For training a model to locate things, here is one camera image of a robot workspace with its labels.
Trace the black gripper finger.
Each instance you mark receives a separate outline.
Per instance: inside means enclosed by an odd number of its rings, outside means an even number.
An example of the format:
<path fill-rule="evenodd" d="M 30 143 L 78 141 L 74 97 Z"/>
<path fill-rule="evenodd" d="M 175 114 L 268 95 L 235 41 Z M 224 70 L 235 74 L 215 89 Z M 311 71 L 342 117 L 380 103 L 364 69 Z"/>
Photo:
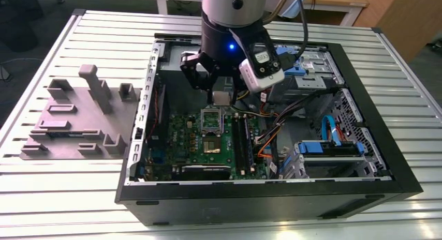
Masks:
<path fill-rule="evenodd" d="M 237 100 L 245 98 L 249 94 L 248 88 L 239 74 L 232 76 L 232 85 L 231 105 L 233 105 Z"/>
<path fill-rule="evenodd" d="M 196 70 L 197 64 L 200 64 L 205 69 L 205 76 L 201 76 Z M 187 81 L 189 82 L 191 87 L 195 90 L 207 92 L 207 104 L 212 104 L 212 87 L 216 81 L 216 78 L 211 78 L 211 74 L 215 68 L 213 59 L 204 52 L 196 54 L 183 52 L 180 55 L 179 67 L 187 78 Z"/>

